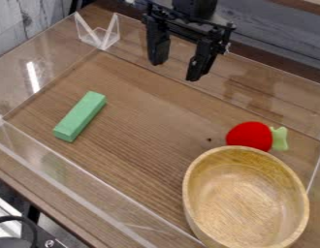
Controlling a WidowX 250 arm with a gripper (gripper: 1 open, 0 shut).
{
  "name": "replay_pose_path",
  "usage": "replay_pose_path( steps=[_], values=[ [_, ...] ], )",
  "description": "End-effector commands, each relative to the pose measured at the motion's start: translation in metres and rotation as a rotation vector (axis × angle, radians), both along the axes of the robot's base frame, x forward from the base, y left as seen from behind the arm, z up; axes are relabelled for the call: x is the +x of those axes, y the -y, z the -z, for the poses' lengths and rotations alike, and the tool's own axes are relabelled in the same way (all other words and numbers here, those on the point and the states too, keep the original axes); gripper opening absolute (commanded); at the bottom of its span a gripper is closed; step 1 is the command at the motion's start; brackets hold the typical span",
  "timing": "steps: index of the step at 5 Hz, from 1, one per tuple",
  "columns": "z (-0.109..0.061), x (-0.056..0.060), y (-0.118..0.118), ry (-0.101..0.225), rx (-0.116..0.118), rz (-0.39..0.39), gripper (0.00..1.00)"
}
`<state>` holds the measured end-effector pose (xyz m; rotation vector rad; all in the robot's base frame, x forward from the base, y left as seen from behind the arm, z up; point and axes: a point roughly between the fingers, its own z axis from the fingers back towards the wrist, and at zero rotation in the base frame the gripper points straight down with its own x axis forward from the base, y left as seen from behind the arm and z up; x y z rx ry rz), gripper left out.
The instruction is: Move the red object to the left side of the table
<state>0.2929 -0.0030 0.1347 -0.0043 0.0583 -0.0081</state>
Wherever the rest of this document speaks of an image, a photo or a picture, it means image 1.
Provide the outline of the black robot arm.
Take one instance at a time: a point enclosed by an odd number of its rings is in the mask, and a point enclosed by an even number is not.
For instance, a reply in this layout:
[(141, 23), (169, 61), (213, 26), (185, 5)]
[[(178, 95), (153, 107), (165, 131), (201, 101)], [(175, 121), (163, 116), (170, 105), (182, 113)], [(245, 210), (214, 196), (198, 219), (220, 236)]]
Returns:
[(236, 30), (232, 21), (216, 14), (218, 0), (147, 0), (142, 23), (146, 26), (147, 58), (154, 66), (170, 57), (171, 36), (194, 43), (186, 79), (197, 81), (210, 72), (220, 54), (226, 54)]

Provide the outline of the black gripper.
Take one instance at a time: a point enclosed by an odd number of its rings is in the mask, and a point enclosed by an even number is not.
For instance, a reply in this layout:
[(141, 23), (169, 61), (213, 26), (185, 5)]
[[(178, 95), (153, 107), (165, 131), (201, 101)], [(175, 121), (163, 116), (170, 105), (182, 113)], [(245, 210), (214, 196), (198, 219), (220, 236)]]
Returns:
[(210, 72), (218, 56), (218, 45), (220, 53), (225, 53), (236, 30), (234, 23), (217, 14), (217, 6), (217, 2), (146, 3), (143, 23), (147, 57), (154, 66), (169, 60), (171, 34), (191, 42), (199, 40), (189, 62), (186, 74), (189, 81), (197, 81)]

